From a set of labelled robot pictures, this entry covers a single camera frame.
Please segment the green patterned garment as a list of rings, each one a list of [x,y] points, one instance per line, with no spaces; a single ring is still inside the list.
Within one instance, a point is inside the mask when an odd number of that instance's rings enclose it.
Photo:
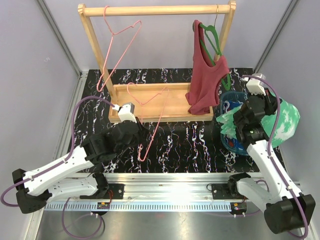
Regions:
[[[237,112],[241,106],[238,106],[216,118],[217,122],[221,124],[221,134],[227,135],[231,138],[236,138],[236,126],[233,123],[233,114]],[[261,120],[261,124],[268,136],[271,135],[276,121],[276,116],[276,114],[266,115]],[[278,123],[271,142],[273,148],[278,147],[295,134],[299,120],[300,113],[298,109],[293,104],[282,100],[280,103]]]

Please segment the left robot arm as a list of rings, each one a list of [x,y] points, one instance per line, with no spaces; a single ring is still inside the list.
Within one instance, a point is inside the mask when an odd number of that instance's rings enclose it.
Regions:
[[[12,172],[17,205],[23,214],[36,212],[47,203],[71,197],[102,199],[109,197],[109,183],[95,171],[83,179],[70,176],[84,169],[107,163],[127,149],[147,141],[149,130],[139,121],[126,120],[115,127],[85,139],[68,154],[35,170]]]

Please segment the blue patterned trousers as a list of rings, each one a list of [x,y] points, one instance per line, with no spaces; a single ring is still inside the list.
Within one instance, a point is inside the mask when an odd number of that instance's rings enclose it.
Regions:
[[[235,102],[235,101],[228,101],[226,100],[223,103],[223,113],[227,113],[231,110],[233,110],[236,107],[239,107],[240,105],[242,105],[242,102]],[[227,143],[227,146],[230,148],[233,148],[235,150],[244,150],[243,145],[235,138],[231,138],[227,135],[224,136],[224,141]]]

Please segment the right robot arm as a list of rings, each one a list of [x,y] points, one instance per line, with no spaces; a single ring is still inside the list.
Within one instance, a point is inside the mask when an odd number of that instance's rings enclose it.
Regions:
[[[309,227],[316,202],[305,195],[291,180],[271,146],[271,139],[262,126],[264,116],[279,114],[280,101],[271,95],[248,94],[247,100],[233,114],[236,138],[258,166],[268,186],[259,186],[247,173],[231,176],[227,193],[252,201],[264,215],[274,234]]]

